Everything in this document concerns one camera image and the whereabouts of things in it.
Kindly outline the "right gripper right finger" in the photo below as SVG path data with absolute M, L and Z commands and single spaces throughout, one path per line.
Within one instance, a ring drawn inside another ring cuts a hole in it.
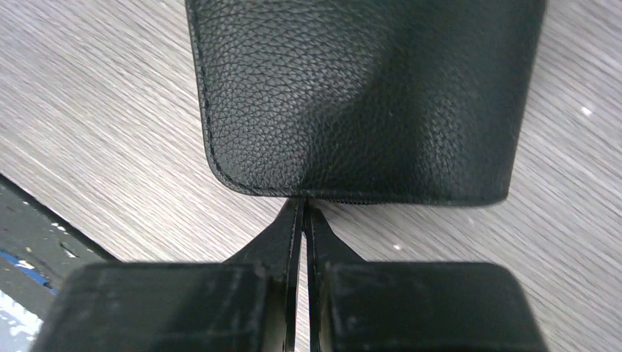
M 304 213 L 312 351 L 546 351 L 516 277 L 493 263 L 370 262 Z

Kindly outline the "black zip tool case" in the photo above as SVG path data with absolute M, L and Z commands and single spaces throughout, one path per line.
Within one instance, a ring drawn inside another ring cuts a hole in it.
M 202 135 L 261 197 L 504 200 L 545 1 L 187 1 Z

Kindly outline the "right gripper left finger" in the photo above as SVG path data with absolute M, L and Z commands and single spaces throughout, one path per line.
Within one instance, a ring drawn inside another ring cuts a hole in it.
M 222 263 L 107 262 L 74 271 L 34 351 L 292 351 L 304 203 Z

